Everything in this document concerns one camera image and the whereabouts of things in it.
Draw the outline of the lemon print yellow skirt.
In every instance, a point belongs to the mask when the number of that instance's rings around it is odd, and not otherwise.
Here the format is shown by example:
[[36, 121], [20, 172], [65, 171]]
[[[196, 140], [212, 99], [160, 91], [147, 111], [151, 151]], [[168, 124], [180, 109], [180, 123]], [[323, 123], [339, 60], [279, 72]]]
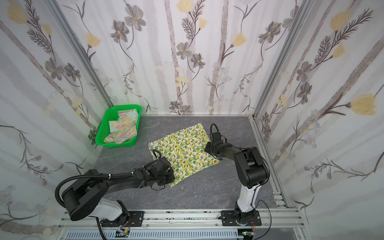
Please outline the lemon print yellow skirt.
[[209, 141], [203, 124], [198, 123], [151, 142], [148, 147], [150, 151], [159, 151], [170, 162], [175, 180], [169, 185], [173, 188], [191, 175], [220, 162], [205, 152]]

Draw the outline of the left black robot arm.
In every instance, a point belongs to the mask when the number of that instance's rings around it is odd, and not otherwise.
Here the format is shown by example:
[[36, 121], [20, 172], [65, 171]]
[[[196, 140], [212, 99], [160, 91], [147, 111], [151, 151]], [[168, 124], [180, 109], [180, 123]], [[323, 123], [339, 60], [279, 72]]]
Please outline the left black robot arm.
[[99, 218], [104, 227], [122, 227], [132, 222], [132, 213], [122, 201], [110, 201], [105, 195], [127, 190], [165, 186], [175, 180], [171, 163], [159, 158], [139, 169], [122, 174], [102, 174], [96, 169], [67, 178], [55, 189], [56, 201], [72, 221]]

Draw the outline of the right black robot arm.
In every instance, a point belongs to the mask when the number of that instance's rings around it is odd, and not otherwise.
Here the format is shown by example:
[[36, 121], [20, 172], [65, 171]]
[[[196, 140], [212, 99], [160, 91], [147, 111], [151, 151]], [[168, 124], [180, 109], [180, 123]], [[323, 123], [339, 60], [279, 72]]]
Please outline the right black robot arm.
[[220, 133], [210, 134], [205, 152], [218, 160], [233, 160], [238, 178], [242, 184], [240, 196], [232, 214], [223, 214], [223, 225], [255, 224], [257, 217], [256, 198], [260, 188], [270, 178], [270, 170], [265, 159], [256, 147], [237, 147], [227, 142]]

